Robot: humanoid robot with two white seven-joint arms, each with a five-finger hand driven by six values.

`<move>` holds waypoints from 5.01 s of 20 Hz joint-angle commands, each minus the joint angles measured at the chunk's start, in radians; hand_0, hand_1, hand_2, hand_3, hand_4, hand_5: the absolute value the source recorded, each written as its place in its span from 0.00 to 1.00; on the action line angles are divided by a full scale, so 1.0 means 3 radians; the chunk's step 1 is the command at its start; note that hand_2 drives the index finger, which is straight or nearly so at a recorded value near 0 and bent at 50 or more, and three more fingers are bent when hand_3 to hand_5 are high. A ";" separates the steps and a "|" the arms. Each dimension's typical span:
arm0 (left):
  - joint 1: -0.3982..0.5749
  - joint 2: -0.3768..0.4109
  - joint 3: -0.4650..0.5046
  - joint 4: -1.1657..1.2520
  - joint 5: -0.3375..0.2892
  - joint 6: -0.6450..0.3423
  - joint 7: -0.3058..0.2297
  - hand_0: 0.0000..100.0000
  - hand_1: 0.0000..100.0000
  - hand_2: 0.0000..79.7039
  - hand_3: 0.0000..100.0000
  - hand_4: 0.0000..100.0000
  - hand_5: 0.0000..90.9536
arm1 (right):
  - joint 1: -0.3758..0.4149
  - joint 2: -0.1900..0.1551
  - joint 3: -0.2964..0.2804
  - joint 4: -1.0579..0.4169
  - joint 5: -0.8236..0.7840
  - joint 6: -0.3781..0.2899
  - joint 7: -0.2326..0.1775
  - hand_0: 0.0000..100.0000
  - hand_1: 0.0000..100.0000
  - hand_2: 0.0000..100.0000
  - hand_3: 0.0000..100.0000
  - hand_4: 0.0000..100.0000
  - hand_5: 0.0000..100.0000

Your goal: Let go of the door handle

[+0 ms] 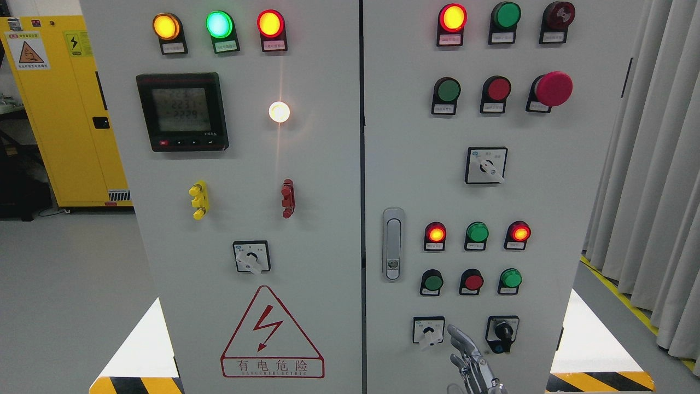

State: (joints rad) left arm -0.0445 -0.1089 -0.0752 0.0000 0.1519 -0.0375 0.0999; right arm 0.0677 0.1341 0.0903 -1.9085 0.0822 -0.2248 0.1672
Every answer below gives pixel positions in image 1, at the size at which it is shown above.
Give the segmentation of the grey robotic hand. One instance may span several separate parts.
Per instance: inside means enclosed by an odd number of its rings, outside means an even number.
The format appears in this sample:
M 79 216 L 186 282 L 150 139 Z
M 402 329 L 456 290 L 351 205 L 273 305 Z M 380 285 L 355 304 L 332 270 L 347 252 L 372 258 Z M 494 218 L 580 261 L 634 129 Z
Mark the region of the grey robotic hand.
M 458 327 L 447 325 L 450 342 L 459 355 L 451 354 L 450 361 L 457 367 L 468 393 L 508 393 L 483 357 L 475 342 Z

